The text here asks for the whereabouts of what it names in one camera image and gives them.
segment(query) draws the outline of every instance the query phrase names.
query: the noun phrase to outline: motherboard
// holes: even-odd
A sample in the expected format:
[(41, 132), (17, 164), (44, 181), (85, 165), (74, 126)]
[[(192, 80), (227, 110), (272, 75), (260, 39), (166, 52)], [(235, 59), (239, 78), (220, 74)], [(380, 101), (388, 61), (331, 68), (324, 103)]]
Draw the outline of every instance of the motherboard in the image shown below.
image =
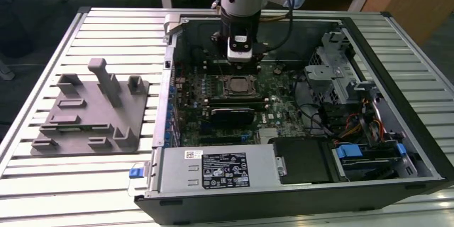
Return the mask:
[(178, 146), (265, 144), (272, 137), (305, 135), (295, 72), (279, 63), (259, 68), (239, 75), (177, 67)]

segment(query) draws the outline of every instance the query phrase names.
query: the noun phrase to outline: floor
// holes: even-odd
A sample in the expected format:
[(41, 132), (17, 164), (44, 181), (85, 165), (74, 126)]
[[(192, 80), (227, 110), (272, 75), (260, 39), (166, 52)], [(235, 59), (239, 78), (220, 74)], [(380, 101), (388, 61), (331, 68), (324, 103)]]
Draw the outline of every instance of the floor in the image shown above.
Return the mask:
[[(212, 0), (173, 0), (176, 8), (205, 8)], [(0, 80), (0, 141), (8, 131), (28, 94), (53, 54), (62, 34), (80, 6), (161, 7), (160, 0), (0, 0), (0, 20), (12, 11), (20, 20), (33, 45), (33, 51), (21, 58), (1, 56), (16, 74), (13, 81)], [(10, 31), (0, 22), (0, 41)], [(434, 33), (423, 51), (454, 82), (454, 15)]]

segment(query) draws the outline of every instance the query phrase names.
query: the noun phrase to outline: warning label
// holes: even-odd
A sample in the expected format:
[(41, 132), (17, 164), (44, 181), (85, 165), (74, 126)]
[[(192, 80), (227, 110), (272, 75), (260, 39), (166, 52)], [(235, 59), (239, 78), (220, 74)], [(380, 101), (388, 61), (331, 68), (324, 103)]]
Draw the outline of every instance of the warning label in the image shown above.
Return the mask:
[(203, 154), (201, 175), (205, 189), (248, 187), (245, 153)]

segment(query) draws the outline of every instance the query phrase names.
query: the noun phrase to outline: black cable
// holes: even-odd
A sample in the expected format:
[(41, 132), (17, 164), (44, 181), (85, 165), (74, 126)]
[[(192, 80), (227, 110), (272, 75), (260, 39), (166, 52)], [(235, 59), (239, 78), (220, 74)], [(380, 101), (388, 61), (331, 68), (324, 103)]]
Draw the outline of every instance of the black cable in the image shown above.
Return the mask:
[(288, 41), (288, 38), (291, 36), (291, 32), (292, 32), (292, 10), (293, 10), (293, 6), (295, 6), (295, 0), (287, 0), (287, 3), (288, 3), (288, 13), (287, 13), (287, 16), (288, 16), (288, 31), (287, 31), (287, 34), (285, 34), (285, 37), (283, 38), (281, 42), (275, 45), (273, 47), (268, 48), (265, 50), (265, 52), (271, 52), (273, 51), (275, 49), (277, 49), (280, 46), (284, 45), (284, 43)]

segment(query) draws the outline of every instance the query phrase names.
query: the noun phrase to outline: white sticker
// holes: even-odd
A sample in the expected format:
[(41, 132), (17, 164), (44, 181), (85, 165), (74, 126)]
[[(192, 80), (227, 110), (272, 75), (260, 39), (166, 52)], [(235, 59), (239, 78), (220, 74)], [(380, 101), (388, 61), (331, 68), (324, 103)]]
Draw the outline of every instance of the white sticker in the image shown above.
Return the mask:
[(201, 159), (203, 151), (184, 151), (184, 159)]

